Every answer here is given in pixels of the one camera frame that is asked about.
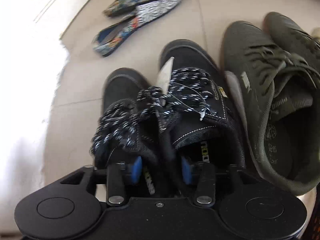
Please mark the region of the black work shoe speckled laces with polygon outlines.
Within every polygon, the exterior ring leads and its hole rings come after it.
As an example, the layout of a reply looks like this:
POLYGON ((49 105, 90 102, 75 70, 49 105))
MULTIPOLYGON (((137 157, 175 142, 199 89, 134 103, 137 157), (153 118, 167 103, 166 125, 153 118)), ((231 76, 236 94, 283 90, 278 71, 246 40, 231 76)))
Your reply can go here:
POLYGON ((119 68, 107 78, 91 154, 96 168, 110 164, 142 167, 157 172, 163 161, 158 120, 148 96, 150 84, 131 68, 119 68))

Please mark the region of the black work shoe with tag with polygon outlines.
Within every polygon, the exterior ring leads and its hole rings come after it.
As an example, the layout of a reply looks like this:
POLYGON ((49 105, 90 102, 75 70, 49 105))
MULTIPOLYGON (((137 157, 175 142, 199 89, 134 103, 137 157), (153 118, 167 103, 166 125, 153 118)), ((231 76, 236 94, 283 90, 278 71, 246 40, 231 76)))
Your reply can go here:
POLYGON ((157 116, 164 158, 173 162, 178 150, 194 155, 192 144, 207 141, 213 152, 201 161, 221 157, 245 168, 245 142, 239 115, 225 78, 213 59, 191 40, 169 42, 159 58, 159 69, 169 67, 166 88, 152 86, 138 94, 157 116))

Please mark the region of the olive green sneaker white stripe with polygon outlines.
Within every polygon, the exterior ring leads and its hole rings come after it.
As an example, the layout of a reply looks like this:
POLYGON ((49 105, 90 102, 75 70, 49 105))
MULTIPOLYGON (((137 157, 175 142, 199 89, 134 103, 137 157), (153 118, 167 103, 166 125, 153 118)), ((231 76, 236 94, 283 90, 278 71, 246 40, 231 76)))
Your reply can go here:
POLYGON ((227 27, 221 54, 258 173, 306 194, 319 184, 319 71, 246 21, 227 27))

